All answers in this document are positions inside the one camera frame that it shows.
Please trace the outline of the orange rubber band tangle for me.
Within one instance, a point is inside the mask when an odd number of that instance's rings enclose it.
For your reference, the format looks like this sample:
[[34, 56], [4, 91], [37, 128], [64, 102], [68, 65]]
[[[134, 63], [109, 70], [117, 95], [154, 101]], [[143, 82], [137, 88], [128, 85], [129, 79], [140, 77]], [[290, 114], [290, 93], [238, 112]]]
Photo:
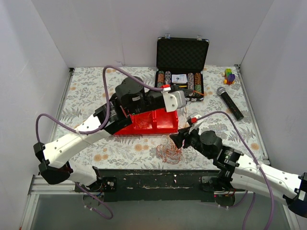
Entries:
[[[178, 109], [178, 130], [185, 128], [187, 126], [187, 109]], [[178, 149], [171, 138], [170, 134], [162, 134], [159, 141], [157, 141], [157, 146], [154, 149], [156, 157], [160, 159], [163, 163], [168, 164], [178, 164], [180, 161], [184, 161], [181, 149]]]

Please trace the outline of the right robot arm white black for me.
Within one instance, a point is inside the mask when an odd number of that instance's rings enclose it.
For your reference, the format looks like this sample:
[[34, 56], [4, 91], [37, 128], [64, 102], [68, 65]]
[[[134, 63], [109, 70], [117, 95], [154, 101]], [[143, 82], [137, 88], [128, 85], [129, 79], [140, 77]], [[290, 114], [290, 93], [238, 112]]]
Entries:
[[249, 190], [272, 197], [288, 206], [295, 214], [307, 216], [307, 174], [301, 175], [280, 171], [266, 164], [256, 164], [248, 155], [222, 143], [214, 131], [201, 134], [184, 128], [170, 135], [177, 148], [192, 147], [213, 161], [220, 169], [218, 187]]

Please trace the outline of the white playing card box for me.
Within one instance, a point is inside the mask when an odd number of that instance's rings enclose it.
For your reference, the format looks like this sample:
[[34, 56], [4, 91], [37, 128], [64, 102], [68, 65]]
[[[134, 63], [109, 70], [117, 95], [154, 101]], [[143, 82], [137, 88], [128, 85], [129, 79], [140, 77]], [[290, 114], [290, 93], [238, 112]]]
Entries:
[[188, 79], [186, 74], [172, 74], [171, 81], [176, 84], [185, 84], [188, 82]]

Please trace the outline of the black poker chip case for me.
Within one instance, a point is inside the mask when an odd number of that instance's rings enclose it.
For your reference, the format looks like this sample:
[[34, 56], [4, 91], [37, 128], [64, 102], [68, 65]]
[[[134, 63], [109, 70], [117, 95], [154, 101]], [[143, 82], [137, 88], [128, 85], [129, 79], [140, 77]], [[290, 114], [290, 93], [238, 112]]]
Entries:
[[[157, 38], [156, 74], [154, 86], [164, 84], [177, 86], [180, 90], [192, 89], [201, 94], [199, 99], [186, 98], [187, 101], [204, 100], [203, 68], [209, 49], [209, 40], [203, 38], [176, 38], [166, 35]], [[186, 74], [185, 84], [172, 83], [172, 74]]]

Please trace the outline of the red plastic compartment bin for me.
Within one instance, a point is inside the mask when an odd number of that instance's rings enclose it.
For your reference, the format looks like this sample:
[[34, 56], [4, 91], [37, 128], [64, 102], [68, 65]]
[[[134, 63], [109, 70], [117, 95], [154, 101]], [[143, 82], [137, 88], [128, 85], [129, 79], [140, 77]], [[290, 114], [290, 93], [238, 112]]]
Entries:
[[134, 116], [131, 116], [132, 124], [115, 133], [117, 136], [128, 135], [158, 135], [171, 134], [178, 131], [177, 111], [166, 112], [165, 109], [149, 111], [152, 113], [152, 127], [147, 129], [138, 129], [136, 127]]

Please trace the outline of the black handheld microphone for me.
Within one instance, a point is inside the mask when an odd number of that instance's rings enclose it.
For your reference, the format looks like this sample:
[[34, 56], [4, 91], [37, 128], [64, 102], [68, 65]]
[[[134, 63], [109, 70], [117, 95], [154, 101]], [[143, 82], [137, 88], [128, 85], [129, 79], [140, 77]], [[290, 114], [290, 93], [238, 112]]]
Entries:
[[229, 94], [226, 92], [226, 89], [224, 87], [219, 87], [217, 89], [217, 94], [222, 98], [222, 100], [225, 102], [231, 113], [235, 116], [237, 121], [240, 121], [244, 118], [241, 111], [238, 109], [234, 101], [231, 99]]

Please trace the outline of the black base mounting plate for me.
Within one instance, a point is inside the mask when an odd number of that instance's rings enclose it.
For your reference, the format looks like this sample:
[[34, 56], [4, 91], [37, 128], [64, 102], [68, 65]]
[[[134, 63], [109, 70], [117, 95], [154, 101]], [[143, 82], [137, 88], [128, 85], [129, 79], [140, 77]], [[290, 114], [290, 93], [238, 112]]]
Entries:
[[242, 189], [216, 183], [218, 170], [112, 170], [100, 169], [102, 184], [91, 189], [105, 202], [195, 200], [232, 206]]

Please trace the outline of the colourful toy block train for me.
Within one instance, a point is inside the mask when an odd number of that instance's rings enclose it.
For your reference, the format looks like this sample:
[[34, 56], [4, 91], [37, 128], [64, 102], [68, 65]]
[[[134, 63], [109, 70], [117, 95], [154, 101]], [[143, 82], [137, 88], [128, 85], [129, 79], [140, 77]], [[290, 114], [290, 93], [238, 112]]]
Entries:
[[222, 76], [224, 77], [224, 84], [234, 84], [236, 76], [231, 69], [225, 69], [225, 71], [222, 73]]

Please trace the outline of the aluminium frame rail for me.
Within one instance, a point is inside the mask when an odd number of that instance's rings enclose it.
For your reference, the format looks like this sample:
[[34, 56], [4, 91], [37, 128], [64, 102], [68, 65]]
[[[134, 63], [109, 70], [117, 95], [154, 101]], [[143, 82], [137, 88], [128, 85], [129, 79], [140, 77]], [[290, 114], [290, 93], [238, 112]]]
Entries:
[[40, 175], [34, 175], [31, 180], [29, 195], [67, 195], [75, 193], [75, 183], [64, 181], [60, 184], [48, 184]]

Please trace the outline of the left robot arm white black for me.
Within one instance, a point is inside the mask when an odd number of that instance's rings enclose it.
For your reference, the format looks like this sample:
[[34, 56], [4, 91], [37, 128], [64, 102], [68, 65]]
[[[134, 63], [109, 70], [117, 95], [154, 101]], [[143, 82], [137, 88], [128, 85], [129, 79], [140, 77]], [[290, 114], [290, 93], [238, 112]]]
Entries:
[[66, 180], [80, 182], [96, 192], [102, 178], [94, 166], [80, 166], [72, 157], [95, 142], [112, 135], [156, 135], [178, 130], [176, 110], [186, 106], [186, 97], [194, 91], [163, 85], [159, 91], [145, 91], [140, 78], [125, 78], [107, 103], [89, 116], [72, 133], [50, 143], [37, 142], [35, 156], [39, 172], [49, 184]]

